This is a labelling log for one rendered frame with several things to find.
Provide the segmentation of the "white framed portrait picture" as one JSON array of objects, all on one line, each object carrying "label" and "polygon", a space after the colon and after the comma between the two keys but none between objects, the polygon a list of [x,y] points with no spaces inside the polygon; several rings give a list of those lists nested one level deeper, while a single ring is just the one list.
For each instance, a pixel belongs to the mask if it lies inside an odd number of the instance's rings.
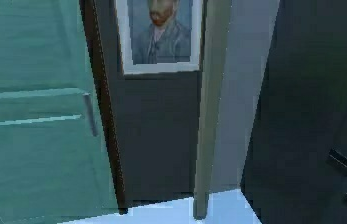
[{"label": "white framed portrait picture", "polygon": [[204,0],[114,0],[123,74],[196,71]]}]

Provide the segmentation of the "dark grey room door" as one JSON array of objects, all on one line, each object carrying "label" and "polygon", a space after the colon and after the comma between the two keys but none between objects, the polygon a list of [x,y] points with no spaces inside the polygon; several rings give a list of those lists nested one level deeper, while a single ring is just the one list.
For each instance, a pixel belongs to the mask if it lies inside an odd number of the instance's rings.
[{"label": "dark grey room door", "polygon": [[347,0],[281,0],[241,191],[261,224],[347,224]]}]

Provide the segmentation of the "green room door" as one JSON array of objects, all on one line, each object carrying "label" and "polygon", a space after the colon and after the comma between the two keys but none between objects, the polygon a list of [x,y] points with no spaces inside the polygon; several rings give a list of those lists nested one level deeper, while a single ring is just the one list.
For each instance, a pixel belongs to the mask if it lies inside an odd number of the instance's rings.
[{"label": "green room door", "polygon": [[117,210],[79,0],[0,0],[0,224]]}]

